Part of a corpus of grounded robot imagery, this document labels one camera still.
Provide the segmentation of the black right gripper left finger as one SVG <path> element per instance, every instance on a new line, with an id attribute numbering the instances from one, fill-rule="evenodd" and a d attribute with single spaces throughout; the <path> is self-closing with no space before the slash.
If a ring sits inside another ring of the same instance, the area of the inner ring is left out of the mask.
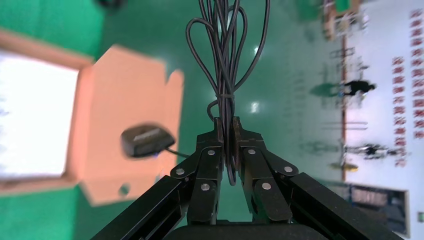
<path id="1" fill-rule="evenodd" d="M 188 225 L 213 225 L 217 220 L 223 173 L 223 124 L 197 136 L 196 149 L 116 216 L 94 240 L 172 240 L 172 231 L 186 217 Z"/>

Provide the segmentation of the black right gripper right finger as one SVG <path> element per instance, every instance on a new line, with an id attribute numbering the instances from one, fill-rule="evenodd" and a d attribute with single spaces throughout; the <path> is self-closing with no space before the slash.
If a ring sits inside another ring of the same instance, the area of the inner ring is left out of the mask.
<path id="1" fill-rule="evenodd" d="M 231 123 L 233 148 L 246 201 L 258 228 L 254 239 L 397 240 L 399 236 L 288 161 L 262 136 Z"/>

